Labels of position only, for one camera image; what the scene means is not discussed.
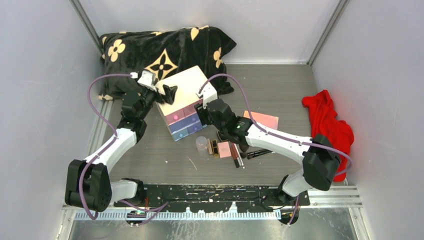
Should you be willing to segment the black square compact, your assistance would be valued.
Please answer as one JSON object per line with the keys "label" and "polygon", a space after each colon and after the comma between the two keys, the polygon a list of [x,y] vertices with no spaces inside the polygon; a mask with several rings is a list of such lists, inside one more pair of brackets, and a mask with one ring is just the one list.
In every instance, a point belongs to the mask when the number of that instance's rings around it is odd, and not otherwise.
{"label": "black square compact", "polygon": [[217,137],[218,137],[220,142],[228,141],[228,138],[224,135],[224,133],[222,131],[218,130],[216,133],[217,133]]}

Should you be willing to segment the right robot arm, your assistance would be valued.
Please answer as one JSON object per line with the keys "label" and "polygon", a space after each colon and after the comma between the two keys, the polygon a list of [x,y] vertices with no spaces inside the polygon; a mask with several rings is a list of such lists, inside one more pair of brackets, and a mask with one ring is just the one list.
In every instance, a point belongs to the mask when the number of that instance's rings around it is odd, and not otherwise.
{"label": "right robot arm", "polygon": [[197,103],[194,109],[201,123],[216,127],[224,139],[245,149],[269,150],[301,165],[300,170],[280,182],[276,198],[281,204],[291,205],[301,193],[312,188],[330,189],[341,158],[324,135],[304,137],[268,128],[251,118],[235,115],[222,99]]}

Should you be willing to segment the translucent plastic jar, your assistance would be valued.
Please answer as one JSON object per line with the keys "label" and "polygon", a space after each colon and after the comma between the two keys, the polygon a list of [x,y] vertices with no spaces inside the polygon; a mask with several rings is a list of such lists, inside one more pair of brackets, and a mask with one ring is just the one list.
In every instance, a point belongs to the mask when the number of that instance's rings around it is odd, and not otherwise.
{"label": "translucent plastic jar", "polygon": [[199,136],[195,140],[195,146],[199,154],[208,154],[208,140],[204,136]]}

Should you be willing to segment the holographic pink palette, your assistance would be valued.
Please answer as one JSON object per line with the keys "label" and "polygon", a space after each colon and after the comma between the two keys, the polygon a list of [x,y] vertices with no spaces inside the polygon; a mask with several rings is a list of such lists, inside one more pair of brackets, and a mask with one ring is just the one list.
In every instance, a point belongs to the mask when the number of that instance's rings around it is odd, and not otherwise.
{"label": "holographic pink palette", "polygon": [[272,116],[268,114],[258,113],[258,112],[251,112],[251,115],[253,116],[253,119],[265,127],[268,127],[270,129],[277,130],[279,125],[279,118],[277,116]]}

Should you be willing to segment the black gold lipstick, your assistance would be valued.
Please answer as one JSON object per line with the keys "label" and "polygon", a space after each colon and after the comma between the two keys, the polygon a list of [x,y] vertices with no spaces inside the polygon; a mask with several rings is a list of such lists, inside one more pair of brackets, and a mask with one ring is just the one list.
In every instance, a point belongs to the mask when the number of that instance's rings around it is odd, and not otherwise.
{"label": "black gold lipstick", "polygon": [[216,139],[213,139],[211,141],[211,146],[212,146],[212,153],[213,153],[214,157],[219,157],[218,142],[217,142]]}

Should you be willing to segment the white drawer organizer box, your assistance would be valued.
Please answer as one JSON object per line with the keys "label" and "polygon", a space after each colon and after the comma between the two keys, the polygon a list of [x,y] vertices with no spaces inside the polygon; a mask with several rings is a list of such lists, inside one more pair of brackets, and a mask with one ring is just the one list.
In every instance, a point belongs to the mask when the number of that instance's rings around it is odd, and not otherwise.
{"label": "white drawer organizer box", "polygon": [[[168,85],[170,87],[177,86],[177,91],[173,104],[156,104],[168,131],[169,125],[166,122],[165,116],[179,109],[184,110],[185,117],[196,113],[194,105],[198,103],[203,103],[203,100],[201,98],[198,98],[196,93],[207,80],[208,78],[204,75],[203,71],[198,66],[194,66],[175,75],[167,77],[163,80],[160,80],[156,84],[156,87],[158,88],[161,94],[164,94],[163,85]],[[188,133],[189,135],[194,134],[195,132],[202,130],[204,127],[205,126],[202,125],[201,121],[199,120],[195,124],[187,127]]]}

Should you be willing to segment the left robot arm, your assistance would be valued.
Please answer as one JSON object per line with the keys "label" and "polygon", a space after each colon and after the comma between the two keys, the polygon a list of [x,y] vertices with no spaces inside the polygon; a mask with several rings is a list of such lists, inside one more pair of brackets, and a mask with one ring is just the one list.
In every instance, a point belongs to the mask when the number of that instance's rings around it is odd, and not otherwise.
{"label": "left robot arm", "polygon": [[66,205],[103,212],[110,204],[126,201],[138,207],[145,203],[146,191],[141,180],[123,178],[112,182],[109,173],[118,160],[143,137],[145,117],[154,103],[173,104],[177,86],[163,85],[147,89],[142,95],[132,91],[124,95],[121,119],[112,137],[84,160],[74,159],[68,166],[64,201]]}

